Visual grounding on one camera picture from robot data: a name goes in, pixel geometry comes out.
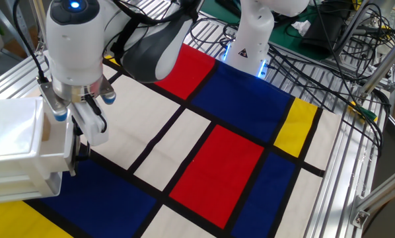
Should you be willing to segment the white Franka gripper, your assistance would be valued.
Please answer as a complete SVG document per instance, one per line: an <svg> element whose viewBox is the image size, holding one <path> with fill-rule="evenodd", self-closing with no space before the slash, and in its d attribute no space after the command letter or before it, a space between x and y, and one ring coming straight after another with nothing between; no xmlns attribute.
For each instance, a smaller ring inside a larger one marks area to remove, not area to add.
<svg viewBox="0 0 395 238"><path fill-rule="evenodd" d="M92 146L97 146L108 141L109 128L103 109L96 99L93 101L100 110L100 115L97 115L87 102L71 103L70 111L73 134L78 137L83 134Z"/></svg>

